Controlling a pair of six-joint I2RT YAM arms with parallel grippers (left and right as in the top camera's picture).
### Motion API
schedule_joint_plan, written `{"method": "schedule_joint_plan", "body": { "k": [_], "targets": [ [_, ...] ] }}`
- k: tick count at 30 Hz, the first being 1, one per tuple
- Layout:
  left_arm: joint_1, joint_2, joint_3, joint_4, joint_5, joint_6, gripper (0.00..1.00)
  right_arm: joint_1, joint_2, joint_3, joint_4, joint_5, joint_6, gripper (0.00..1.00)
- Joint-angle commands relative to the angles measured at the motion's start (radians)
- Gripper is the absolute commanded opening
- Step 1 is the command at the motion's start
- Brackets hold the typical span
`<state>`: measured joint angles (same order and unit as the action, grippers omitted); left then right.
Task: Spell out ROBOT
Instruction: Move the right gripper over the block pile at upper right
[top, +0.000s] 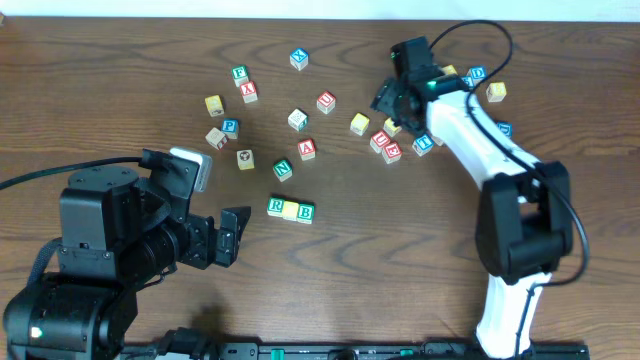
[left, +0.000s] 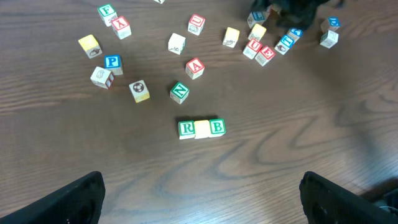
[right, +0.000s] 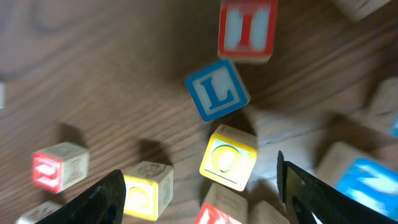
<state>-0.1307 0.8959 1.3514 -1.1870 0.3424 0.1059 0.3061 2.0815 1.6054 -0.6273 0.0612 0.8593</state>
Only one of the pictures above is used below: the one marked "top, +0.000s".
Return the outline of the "yellow block O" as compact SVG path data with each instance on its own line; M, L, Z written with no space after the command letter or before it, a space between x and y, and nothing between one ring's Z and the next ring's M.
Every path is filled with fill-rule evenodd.
M288 221L297 221L299 211L299 203L285 201L283 203L282 218Z

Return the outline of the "green B block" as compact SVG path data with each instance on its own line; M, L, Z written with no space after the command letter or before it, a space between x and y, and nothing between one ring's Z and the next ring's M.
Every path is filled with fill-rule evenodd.
M300 203L296 216L296 221L303 224L312 224L315 216L315 206L312 204Z

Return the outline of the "green R block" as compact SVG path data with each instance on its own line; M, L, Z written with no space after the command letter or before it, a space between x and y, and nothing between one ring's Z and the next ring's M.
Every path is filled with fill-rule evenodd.
M267 214L272 217L281 217L285 200L277 197L270 197L267 204Z

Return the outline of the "blue T block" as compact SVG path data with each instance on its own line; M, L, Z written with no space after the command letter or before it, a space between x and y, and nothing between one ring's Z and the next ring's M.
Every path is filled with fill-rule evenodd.
M429 153L432 150L433 146L434 141L428 134L417 137L412 144L413 150L419 157L422 157Z

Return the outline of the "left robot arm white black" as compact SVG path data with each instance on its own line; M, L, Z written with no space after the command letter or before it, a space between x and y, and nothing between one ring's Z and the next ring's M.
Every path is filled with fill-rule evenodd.
M48 248L59 269L35 265L7 305L10 359L114 359L138 314L136 295L176 271L230 266L251 216L248 206L220 218L189 211L197 167L184 160L141 177L99 166L70 176L60 196L62 235Z

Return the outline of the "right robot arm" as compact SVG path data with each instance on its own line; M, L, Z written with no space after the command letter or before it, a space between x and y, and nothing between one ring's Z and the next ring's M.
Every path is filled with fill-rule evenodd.
M517 146L480 108L475 82L435 64L426 38L392 46L390 57L395 75L372 109L413 135L419 155L447 146L480 191L475 243L489 280L476 339L490 359L529 355L542 289L573 247L568 172Z

